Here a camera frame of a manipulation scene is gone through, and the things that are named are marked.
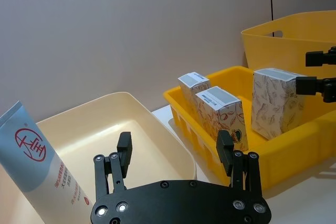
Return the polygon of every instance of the white tray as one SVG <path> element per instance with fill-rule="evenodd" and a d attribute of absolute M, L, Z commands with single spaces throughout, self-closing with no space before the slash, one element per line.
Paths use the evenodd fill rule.
<path fill-rule="evenodd" d="M 93 202 L 96 199 L 93 157 L 116 151 L 123 131 L 131 132 L 133 143 L 131 164 L 124 180 L 127 188 L 164 179 L 196 178 L 191 154 L 129 93 L 106 95 L 45 119 L 38 126 Z M 0 223 L 42 224 L 1 166 L 0 181 Z"/>

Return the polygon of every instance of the yellow bin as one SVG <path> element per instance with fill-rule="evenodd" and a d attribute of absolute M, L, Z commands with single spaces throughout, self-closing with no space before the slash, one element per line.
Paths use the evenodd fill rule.
<path fill-rule="evenodd" d="M 276 31 L 281 31 L 282 37 L 272 37 Z M 272 67 L 318 78 L 335 76 L 335 66 L 307 68 L 305 65 L 306 52 L 326 52 L 336 46 L 335 10 L 290 15 L 241 34 L 250 69 Z"/>
<path fill-rule="evenodd" d="M 207 77 L 212 86 L 219 86 L 242 100 L 249 151 L 260 155 L 263 189 L 336 154 L 336 103 L 323 103 L 320 95 L 308 96 L 303 111 L 303 124 L 268 141 L 251 130 L 253 71 L 244 67 L 232 67 Z M 175 124 L 206 160 L 208 168 L 223 184 L 228 185 L 229 178 L 219 161 L 216 142 L 188 114 L 180 87 L 164 92 L 164 97 L 171 105 Z"/>

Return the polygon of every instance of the small product box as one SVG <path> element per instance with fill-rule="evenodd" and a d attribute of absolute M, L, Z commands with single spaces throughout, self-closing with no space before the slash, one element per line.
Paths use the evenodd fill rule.
<path fill-rule="evenodd" d="M 197 113 L 204 129 L 217 139 L 219 130 L 233 138 L 235 150 L 248 149 L 242 101 L 219 87 L 198 93 Z"/>
<path fill-rule="evenodd" d="M 180 87 L 187 102 L 188 112 L 192 113 L 196 119 L 196 94 L 211 87 L 209 79 L 203 75 L 192 72 L 179 77 Z"/>
<path fill-rule="evenodd" d="M 251 127 L 269 140 L 301 122 L 305 97 L 296 94 L 297 76 L 275 68 L 254 72 Z"/>

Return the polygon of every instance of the white table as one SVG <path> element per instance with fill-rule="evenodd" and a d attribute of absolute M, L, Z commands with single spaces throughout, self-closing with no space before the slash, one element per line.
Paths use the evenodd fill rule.
<path fill-rule="evenodd" d="M 194 156 L 197 179 L 220 184 L 219 179 L 206 169 L 203 159 L 193 151 L 191 143 L 183 136 L 182 131 L 175 126 L 170 106 L 155 110 L 153 114 Z M 264 191 L 263 195 L 272 212 L 271 223 L 336 223 L 336 158 L 331 158 Z"/>

